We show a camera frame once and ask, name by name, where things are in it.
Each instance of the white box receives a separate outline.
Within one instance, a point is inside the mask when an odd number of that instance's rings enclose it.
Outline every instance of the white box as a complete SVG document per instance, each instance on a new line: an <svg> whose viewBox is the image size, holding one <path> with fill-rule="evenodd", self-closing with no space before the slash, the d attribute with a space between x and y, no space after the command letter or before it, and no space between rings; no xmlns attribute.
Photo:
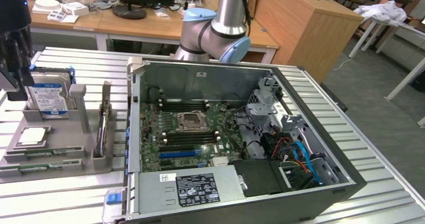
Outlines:
<svg viewBox="0 0 425 224"><path fill-rule="evenodd" d="M61 12L61 4L56 0L36 0L32 13L49 14L52 11Z"/></svg>
<svg viewBox="0 0 425 224"><path fill-rule="evenodd" d="M63 10L68 15L76 15L76 16L84 16L89 13L88 7L79 2L64 4Z"/></svg>

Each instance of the hard drive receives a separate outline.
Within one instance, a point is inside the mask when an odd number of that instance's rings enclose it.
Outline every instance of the hard drive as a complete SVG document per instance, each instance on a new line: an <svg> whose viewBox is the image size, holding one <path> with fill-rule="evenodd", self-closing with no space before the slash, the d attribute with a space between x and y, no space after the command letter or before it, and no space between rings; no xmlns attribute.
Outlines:
<svg viewBox="0 0 425 224"><path fill-rule="evenodd" d="M68 110L76 109L69 95L75 83L73 69L36 67L31 75L35 84L28 87L28 107L40 110L44 119L69 118Z"/></svg>

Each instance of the cpu socket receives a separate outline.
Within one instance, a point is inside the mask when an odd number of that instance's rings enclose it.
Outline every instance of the cpu socket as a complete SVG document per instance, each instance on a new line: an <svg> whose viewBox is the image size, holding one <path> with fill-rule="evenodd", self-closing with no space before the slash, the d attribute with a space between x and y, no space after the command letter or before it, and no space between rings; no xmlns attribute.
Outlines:
<svg viewBox="0 0 425 224"><path fill-rule="evenodd" d="M179 131L205 131L207 121L205 114L200 111L185 112L177 114Z"/></svg>

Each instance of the power supply label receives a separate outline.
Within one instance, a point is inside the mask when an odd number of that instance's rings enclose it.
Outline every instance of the power supply label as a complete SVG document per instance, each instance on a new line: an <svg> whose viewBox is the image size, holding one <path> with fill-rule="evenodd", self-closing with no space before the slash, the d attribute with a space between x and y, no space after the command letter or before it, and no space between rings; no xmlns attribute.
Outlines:
<svg viewBox="0 0 425 224"><path fill-rule="evenodd" d="M67 113L67 101L64 97L60 96L60 93L63 92L61 84L37 83L29 88L33 93L39 109L43 113Z"/></svg>
<svg viewBox="0 0 425 224"><path fill-rule="evenodd" d="M176 177L176 185L181 207L220 202L212 173Z"/></svg>

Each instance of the motherboard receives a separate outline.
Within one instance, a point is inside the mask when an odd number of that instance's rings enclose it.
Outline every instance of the motherboard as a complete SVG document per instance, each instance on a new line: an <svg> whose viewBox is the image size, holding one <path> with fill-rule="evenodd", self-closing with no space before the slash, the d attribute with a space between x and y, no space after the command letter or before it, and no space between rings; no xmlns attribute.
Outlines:
<svg viewBox="0 0 425 224"><path fill-rule="evenodd" d="M229 106L225 101L141 103L143 172L227 165L243 158L239 126L227 122Z"/></svg>

